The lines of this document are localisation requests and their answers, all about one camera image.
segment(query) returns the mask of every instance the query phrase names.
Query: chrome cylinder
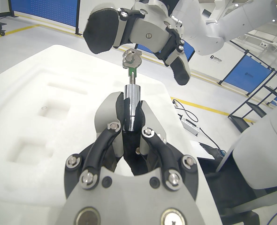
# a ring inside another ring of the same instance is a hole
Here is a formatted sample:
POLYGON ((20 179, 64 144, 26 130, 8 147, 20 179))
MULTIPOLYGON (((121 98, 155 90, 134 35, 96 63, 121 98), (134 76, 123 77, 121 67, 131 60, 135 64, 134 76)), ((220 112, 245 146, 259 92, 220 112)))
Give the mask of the chrome cylinder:
POLYGON ((135 118, 140 105, 140 86, 128 84, 124 89, 124 130, 136 131, 135 118))

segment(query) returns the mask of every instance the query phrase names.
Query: black rubber finger pad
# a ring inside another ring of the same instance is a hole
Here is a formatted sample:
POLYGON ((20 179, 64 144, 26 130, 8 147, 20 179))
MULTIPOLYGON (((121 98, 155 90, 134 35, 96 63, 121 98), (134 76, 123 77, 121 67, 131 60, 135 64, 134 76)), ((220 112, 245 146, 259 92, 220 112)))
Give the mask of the black rubber finger pad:
POLYGON ((113 8, 105 8, 92 13, 83 37, 94 54, 108 51, 114 44, 119 26, 119 14, 113 8))
POLYGON ((177 81, 179 85, 186 85, 190 79, 189 74, 184 68, 184 65, 180 59, 180 57, 177 57, 172 63, 171 68, 174 73, 174 78, 177 81))

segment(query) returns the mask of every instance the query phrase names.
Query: white table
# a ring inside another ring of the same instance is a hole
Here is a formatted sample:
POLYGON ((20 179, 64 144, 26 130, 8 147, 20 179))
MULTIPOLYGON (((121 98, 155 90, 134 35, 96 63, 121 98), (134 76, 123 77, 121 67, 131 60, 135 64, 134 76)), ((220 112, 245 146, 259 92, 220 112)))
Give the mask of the white table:
MULTIPOLYGON (((97 108, 128 82, 122 67, 60 45, 0 74, 0 219, 4 224, 28 224, 29 217, 31 223, 34 217, 37 224, 53 223, 65 202, 65 160, 95 141, 97 108)), ((141 86, 141 99, 165 129, 167 141, 195 157, 165 86, 140 74, 136 83, 141 86)), ((222 224, 201 168, 196 203, 206 224, 222 224)))

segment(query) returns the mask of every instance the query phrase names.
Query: key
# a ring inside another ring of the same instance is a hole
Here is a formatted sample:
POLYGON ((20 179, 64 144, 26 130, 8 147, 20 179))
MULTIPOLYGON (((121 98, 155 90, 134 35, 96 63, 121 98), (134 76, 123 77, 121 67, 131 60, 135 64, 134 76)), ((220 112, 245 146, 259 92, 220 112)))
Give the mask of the key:
POLYGON ((123 68, 128 69, 128 75, 130 76, 130 84, 135 84, 136 69, 141 65, 142 53, 136 49, 128 49, 123 53, 123 68))

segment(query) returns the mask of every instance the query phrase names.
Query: caster wheel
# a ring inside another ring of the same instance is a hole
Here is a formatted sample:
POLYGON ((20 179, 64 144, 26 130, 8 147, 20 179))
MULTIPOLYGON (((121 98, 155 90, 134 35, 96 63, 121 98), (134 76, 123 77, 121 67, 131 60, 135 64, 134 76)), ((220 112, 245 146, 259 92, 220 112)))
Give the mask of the caster wheel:
POLYGON ((5 31, 0 30, 0 35, 1 35, 1 36, 5 36, 5 31))

